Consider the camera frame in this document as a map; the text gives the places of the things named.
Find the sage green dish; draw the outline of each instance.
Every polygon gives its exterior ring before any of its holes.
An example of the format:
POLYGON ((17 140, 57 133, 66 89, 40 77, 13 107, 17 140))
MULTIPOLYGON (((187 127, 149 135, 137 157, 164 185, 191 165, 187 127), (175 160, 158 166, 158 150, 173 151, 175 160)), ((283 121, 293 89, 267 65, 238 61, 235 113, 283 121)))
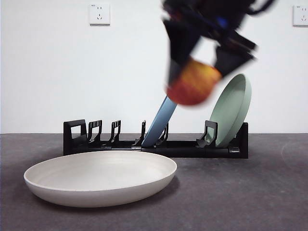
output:
MULTIPOLYGON (((251 101, 251 85, 243 75, 235 76, 220 95, 210 118, 218 123, 216 147, 227 147, 241 128, 251 101)), ((209 129, 206 140, 211 140, 213 130, 209 129)))

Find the cream plate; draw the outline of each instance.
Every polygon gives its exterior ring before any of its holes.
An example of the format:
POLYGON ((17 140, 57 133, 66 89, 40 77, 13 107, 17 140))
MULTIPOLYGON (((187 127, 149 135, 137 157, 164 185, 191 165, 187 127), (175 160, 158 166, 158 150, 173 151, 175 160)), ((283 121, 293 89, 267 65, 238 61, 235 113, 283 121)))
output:
POLYGON ((43 200, 72 207, 104 207, 159 192, 176 169, 173 160, 157 154, 101 151, 44 161, 29 168, 24 179, 43 200))

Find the electrical outlet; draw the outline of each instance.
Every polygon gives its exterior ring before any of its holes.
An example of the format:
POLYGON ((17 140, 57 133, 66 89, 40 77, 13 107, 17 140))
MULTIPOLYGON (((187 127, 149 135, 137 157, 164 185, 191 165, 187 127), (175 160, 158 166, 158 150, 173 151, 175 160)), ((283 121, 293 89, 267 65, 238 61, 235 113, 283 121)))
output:
POLYGON ((91 4, 89 6, 90 26, 108 26, 110 25, 110 4, 91 4))
POLYGON ((308 26, 308 5, 293 6, 293 25, 308 26))

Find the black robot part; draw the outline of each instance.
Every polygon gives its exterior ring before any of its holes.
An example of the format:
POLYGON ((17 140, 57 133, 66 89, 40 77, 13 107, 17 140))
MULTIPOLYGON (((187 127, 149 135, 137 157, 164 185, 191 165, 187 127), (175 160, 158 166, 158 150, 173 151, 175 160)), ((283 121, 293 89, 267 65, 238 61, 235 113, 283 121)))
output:
POLYGON ((214 67, 228 75, 253 59, 251 51, 256 44, 236 32, 247 14, 265 11, 274 0, 268 0, 260 9, 253 10, 255 0, 166 0, 164 9, 171 19, 165 20, 170 38, 169 84, 178 76, 199 38, 216 40, 217 59, 214 67))

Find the black dish rack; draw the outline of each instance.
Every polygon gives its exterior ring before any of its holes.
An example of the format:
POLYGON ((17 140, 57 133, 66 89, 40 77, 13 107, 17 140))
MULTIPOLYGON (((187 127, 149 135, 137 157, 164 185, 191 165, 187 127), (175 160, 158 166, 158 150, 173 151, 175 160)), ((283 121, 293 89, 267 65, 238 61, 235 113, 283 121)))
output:
POLYGON ((161 137, 155 145, 151 147, 142 147, 142 141, 145 137, 145 120, 141 125, 141 135, 134 141, 122 141, 119 139, 121 132, 121 120, 112 122, 111 137, 109 140, 102 141, 102 120, 89 122, 89 133, 87 134, 86 122, 74 120, 63 123, 63 154, 77 154, 95 151, 141 151, 155 153, 167 157, 188 157, 188 158, 248 158, 248 123, 243 123, 240 130, 227 147, 217 148, 215 143, 217 139, 218 123, 205 121, 205 131, 203 135, 195 141, 169 141, 168 124, 161 137), (73 137, 71 128, 80 126, 80 135, 73 137), (92 137, 93 128, 99 128, 99 132, 92 137), (206 141, 205 137, 208 128, 214 130, 213 139, 206 141))

